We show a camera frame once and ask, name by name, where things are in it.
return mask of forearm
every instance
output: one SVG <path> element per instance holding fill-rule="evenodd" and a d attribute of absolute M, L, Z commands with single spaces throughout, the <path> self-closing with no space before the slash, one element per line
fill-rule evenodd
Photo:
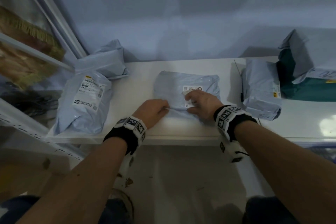
<path fill-rule="evenodd" d="M 276 196 L 301 223 L 336 218 L 336 166 L 279 135 L 246 121 L 235 136 Z"/>
<path fill-rule="evenodd" d="M 106 140 L 42 197 L 18 224 L 97 223 L 126 151 L 124 140 Z"/>

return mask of hand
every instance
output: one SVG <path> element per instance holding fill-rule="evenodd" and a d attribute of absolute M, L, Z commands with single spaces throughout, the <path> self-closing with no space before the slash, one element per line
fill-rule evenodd
<path fill-rule="evenodd" d="M 185 96 L 186 100 L 196 101 L 197 107 L 188 108 L 188 113 L 195 114 L 200 118 L 213 120 L 215 111 L 222 107 L 222 102 L 214 95 L 202 90 L 193 90 Z"/>
<path fill-rule="evenodd" d="M 152 128 L 168 113 L 169 104 L 167 100 L 150 99 L 146 100 L 133 114 L 134 117 L 142 120 L 147 129 Z"/>

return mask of shoe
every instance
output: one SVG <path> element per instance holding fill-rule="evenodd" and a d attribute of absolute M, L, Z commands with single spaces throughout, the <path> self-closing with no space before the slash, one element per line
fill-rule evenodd
<path fill-rule="evenodd" d="M 120 189 L 112 189 L 112 192 L 109 195 L 108 199 L 115 199 L 115 198 L 118 198 L 124 202 L 126 210 L 129 214 L 129 217 L 133 221 L 134 206 L 131 201 L 131 198 L 125 192 L 121 191 Z"/>

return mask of tiled floor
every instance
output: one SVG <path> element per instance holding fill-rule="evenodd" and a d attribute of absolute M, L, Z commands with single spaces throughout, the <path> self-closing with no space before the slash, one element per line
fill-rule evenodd
<path fill-rule="evenodd" d="M 122 189 L 138 223 L 241 223 L 246 192 L 235 164 L 218 147 L 144 146 Z"/>

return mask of wall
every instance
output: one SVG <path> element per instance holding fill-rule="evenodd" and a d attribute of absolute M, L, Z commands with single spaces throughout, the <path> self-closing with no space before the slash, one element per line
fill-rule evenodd
<path fill-rule="evenodd" d="M 89 52 L 111 39 L 127 61 L 276 55 L 297 26 L 336 28 L 336 0 L 58 0 Z"/>

